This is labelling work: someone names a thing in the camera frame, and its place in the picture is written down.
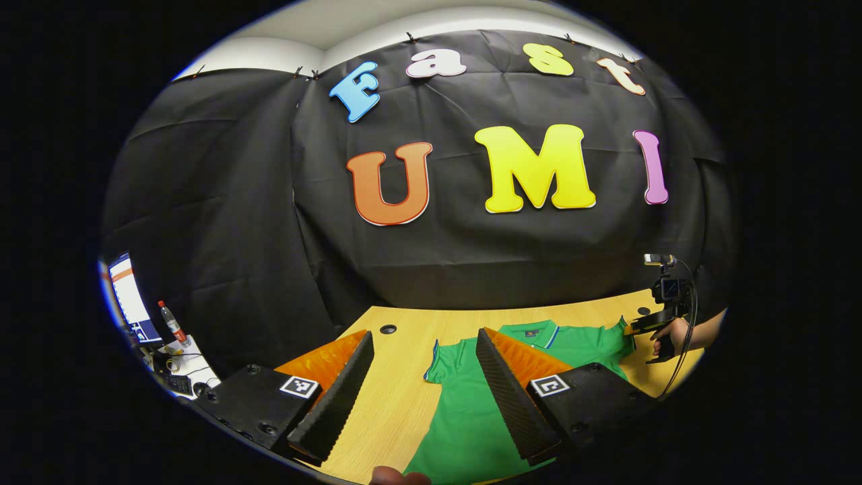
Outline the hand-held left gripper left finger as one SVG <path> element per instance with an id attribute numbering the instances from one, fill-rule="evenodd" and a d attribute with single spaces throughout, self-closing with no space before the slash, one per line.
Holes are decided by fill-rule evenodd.
<path id="1" fill-rule="evenodd" d="M 198 406 L 269 451 L 320 466 L 341 436 L 373 359 L 372 332 L 361 329 L 275 369 L 250 363 L 203 390 Z"/>

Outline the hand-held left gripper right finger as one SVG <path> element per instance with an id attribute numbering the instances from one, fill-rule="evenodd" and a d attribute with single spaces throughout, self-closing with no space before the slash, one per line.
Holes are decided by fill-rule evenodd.
<path id="1" fill-rule="evenodd" d="M 608 446 L 659 403 L 601 363 L 570 366 L 487 327 L 478 331 L 476 355 L 530 465 Z"/>

